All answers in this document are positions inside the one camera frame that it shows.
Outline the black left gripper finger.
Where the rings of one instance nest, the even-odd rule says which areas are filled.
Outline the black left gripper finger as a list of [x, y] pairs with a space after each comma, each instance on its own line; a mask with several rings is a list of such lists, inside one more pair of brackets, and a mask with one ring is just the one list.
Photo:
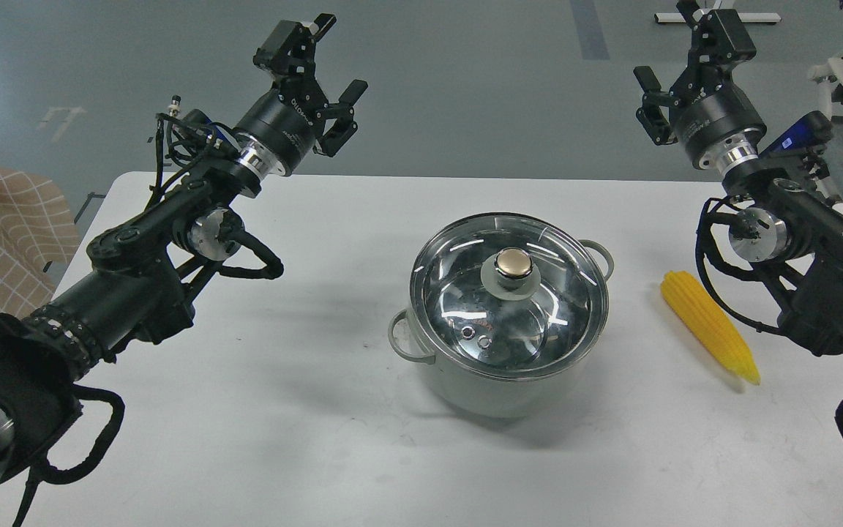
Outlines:
[[358, 130], [355, 104], [365, 93], [367, 81], [355, 79], [348, 84], [338, 101], [328, 102], [315, 111], [315, 153], [334, 157]]
[[255, 50], [253, 64], [272, 75], [313, 75], [317, 44], [337, 23], [337, 16], [321, 13], [312, 21], [281, 20]]

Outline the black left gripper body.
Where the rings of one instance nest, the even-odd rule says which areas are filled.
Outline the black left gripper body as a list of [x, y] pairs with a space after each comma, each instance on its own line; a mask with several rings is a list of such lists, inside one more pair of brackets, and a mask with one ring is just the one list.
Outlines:
[[236, 161], [255, 177], [290, 176], [308, 152], [315, 152], [315, 111], [334, 102], [315, 74], [271, 76], [271, 88], [234, 127]]

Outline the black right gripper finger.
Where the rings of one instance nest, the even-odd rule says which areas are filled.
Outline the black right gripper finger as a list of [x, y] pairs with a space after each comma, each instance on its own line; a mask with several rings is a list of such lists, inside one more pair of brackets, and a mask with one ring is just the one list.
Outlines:
[[749, 62], [757, 49], [747, 33], [745, 23], [738, 19], [712, 18], [688, 26], [692, 30], [692, 44], [688, 51], [688, 67], [716, 67], [732, 70]]
[[649, 66], [638, 66], [633, 74], [642, 89], [641, 107], [635, 116], [643, 130], [656, 146], [670, 146], [677, 143], [675, 131], [662, 109], [675, 109], [678, 100], [662, 89], [656, 74]]

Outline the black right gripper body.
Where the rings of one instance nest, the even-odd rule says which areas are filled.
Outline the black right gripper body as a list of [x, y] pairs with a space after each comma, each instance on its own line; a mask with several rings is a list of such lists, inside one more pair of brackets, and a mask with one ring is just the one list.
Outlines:
[[767, 127], [746, 93], [733, 83], [733, 69], [753, 56], [689, 56], [686, 69], [670, 87], [679, 103], [670, 108], [675, 139], [698, 170], [707, 168], [706, 152], [736, 134], [752, 144]]

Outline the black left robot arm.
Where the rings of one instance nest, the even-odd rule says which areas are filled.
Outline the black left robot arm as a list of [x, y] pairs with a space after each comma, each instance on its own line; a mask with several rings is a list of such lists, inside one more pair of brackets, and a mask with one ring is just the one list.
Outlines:
[[367, 83], [337, 101], [319, 86], [315, 49], [337, 17], [282, 20], [255, 51], [270, 89], [226, 127], [179, 98], [157, 114], [155, 160], [179, 170], [155, 174], [143, 211], [94, 237], [91, 272], [23, 319], [0, 313], [0, 484], [27, 471], [20, 525], [43, 482], [88, 476], [121, 428], [126, 405], [79, 381], [114, 363], [131, 340], [158, 344], [190, 328], [193, 301], [213, 277], [274, 280], [283, 263], [231, 209], [261, 193], [267, 176], [290, 176], [309, 152], [333, 157], [358, 130], [354, 107]]

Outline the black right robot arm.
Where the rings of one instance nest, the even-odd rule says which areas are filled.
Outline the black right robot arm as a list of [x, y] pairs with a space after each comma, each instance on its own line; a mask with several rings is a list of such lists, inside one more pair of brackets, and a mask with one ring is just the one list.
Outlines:
[[722, 308], [706, 264], [762, 283], [780, 308], [775, 326], [736, 320], [814, 356], [843, 356], [843, 214], [823, 159], [832, 123], [810, 111], [759, 150], [766, 126], [733, 81], [737, 64], [756, 54], [740, 15], [695, 1], [676, 9], [692, 34], [686, 69], [663, 90], [650, 67], [636, 67], [643, 92], [636, 117], [657, 146], [678, 143], [694, 168], [722, 178], [725, 196], [705, 202], [696, 230], [700, 280]]

